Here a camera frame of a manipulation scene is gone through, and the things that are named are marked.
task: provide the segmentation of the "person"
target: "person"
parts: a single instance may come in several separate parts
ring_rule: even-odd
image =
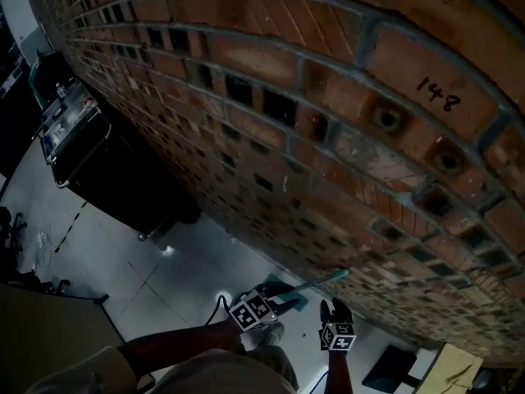
[[[331,319],[324,310],[323,314],[322,305],[323,324]],[[283,333],[282,324],[272,324],[263,342],[248,352],[232,318],[205,327],[152,334],[118,347],[105,347],[36,383],[26,394],[131,394],[143,375],[172,365],[176,366],[151,394],[295,393],[299,385],[294,369],[276,345]],[[328,355],[325,394],[351,394],[346,352],[330,351]]]

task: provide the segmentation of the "wall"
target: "wall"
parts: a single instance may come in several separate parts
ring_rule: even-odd
[[[3,11],[6,15],[7,24],[20,47],[24,39],[30,36],[38,23],[34,18],[29,0],[0,0]]]
[[[330,292],[391,332],[523,362],[521,0],[30,1],[231,232],[349,268]]]

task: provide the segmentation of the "shirt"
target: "shirt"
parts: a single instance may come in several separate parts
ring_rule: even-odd
[[[137,381],[115,347],[36,383],[26,394],[132,394]],[[277,372],[249,357],[212,349],[174,366],[151,394],[295,394]]]

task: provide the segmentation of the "shoe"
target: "shoe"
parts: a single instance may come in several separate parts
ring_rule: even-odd
[[[282,323],[270,324],[262,335],[262,341],[258,347],[262,346],[275,346],[281,341],[281,338],[285,335],[285,326]]]

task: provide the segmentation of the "sleeve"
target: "sleeve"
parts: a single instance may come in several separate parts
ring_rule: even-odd
[[[131,394],[133,370],[116,347],[104,347],[87,360],[39,381],[25,394]]]

